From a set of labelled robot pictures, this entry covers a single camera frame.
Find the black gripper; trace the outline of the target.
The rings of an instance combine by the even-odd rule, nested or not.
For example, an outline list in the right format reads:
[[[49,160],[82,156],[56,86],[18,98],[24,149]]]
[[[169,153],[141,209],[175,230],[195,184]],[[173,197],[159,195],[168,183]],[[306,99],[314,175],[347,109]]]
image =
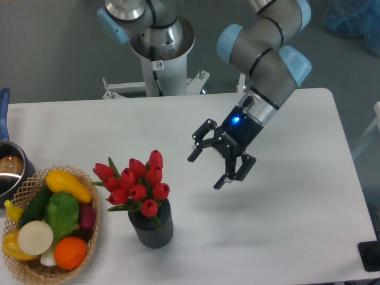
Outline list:
[[[225,183],[243,181],[257,161],[254,156],[243,152],[263,128],[247,115],[242,107],[235,106],[221,125],[217,125],[212,119],[206,119],[192,134],[194,144],[187,160],[194,162],[204,148],[213,147],[225,160],[225,173],[213,188],[221,189]],[[214,131],[214,135],[204,139],[210,131]],[[236,170],[238,157],[241,159],[241,165]]]

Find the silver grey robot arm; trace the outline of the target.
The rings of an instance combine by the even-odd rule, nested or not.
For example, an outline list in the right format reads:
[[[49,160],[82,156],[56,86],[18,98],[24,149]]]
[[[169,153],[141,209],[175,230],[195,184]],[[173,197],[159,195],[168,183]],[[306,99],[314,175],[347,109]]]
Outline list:
[[[211,147],[224,158],[225,172],[214,185],[243,181],[256,162],[246,148],[312,69],[310,61],[286,43],[311,19],[308,1],[251,1],[259,20],[249,28],[228,26],[217,53],[253,81],[221,125],[207,119],[192,135],[194,162]]]

